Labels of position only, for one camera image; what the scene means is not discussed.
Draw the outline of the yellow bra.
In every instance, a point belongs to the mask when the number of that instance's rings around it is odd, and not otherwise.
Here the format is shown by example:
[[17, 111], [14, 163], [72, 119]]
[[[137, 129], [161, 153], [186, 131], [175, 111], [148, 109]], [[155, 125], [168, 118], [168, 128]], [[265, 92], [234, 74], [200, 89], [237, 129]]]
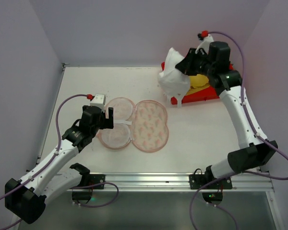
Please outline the yellow bra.
[[202, 91], [210, 86], [209, 80], [206, 76], [198, 74], [190, 76], [190, 88], [186, 95], [190, 95], [199, 91]]

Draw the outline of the floral mesh laundry bag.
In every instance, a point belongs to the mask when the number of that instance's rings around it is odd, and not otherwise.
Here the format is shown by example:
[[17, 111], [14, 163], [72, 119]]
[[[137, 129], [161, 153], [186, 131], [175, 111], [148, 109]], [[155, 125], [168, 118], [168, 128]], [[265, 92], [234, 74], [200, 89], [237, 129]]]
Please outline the floral mesh laundry bag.
[[133, 144], [143, 152], [156, 152], [168, 141], [168, 113], [166, 108], [153, 100], [134, 104], [130, 99], [118, 97], [106, 108], [114, 109], [114, 128], [103, 129], [97, 134], [101, 144], [108, 149], [120, 150]]

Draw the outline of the white bra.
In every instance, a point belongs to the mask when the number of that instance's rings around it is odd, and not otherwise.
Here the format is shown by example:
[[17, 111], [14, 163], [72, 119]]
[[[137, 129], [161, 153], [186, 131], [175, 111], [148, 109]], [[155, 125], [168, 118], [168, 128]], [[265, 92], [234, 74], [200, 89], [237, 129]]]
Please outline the white bra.
[[189, 91], [191, 85], [189, 76], [175, 68], [183, 59], [184, 57], [178, 51], [170, 48], [165, 60], [164, 70], [157, 77], [159, 86], [167, 97], [167, 101], [170, 103], [170, 99], [174, 97], [177, 100], [178, 108], [181, 108], [182, 99]]

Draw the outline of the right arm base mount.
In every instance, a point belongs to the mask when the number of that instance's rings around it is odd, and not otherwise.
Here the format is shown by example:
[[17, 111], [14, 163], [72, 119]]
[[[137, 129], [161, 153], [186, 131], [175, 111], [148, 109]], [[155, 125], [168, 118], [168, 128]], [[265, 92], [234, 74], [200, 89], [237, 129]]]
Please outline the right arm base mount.
[[[205, 184], [214, 180], [214, 177], [210, 176], [209, 173], [203, 172], [201, 169], [196, 169], [193, 173], [189, 174], [189, 185], [191, 190], [199, 189]], [[205, 189], [232, 189], [232, 182], [230, 178], [225, 178], [221, 181], [215, 182], [208, 185]]]

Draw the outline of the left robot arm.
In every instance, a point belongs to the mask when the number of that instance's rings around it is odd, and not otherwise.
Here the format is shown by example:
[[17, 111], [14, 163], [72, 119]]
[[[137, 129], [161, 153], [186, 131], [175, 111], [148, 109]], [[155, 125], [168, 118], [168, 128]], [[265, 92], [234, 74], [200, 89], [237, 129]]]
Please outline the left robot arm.
[[57, 173], [89, 145], [101, 129], [114, 127], [114, 109], [83, 106], [82, 117], [65, 131], [57, 147], [21, 179], [5, 185], [5, 207], [27, 224], [32, 224], [55, 197], [72, 188], [88, 188], [90, 170], [79, 163], [66, 173]]

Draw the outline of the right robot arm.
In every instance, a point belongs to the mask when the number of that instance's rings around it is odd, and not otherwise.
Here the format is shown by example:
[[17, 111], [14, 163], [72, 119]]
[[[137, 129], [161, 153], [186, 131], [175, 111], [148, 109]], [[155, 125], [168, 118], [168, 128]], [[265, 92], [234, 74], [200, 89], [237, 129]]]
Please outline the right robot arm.
[[210, 165], [205, 170], [207, 182], [233, 173], [264, 166], [272, 158], [277, 147], [275, 141], [269, 141], [265, 134], [257, 136], [252, 127], [257, 125], [252, 110], [246, 115], [244, 109], [250, 108], [242, 87], [240, 73], [230, 67], [230, 47], [226, 42], [212, 42], [208, 52], [190, 48], [185, 58], [175, 68], [188, 76], [204, 75], [209, 84], [225, 105], [234, 125], [239, 150], [230, 152], [227, 158]]

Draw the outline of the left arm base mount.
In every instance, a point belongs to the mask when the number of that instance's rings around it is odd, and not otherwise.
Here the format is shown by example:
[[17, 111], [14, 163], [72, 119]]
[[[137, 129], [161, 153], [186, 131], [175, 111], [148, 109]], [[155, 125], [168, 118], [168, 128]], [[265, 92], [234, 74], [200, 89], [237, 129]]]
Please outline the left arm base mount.
[[105, 182], [105, 178], [106, 178], [105, 174], [89, 174], [87, 176], [83, 176], [80, 183], [72, 187], [72, 189], [75, 189], [76, 187], [84, 187], [97, 184], [98, 186], [94, 186], [90, 189], [102, 190], [104, 189], [103, 182]]

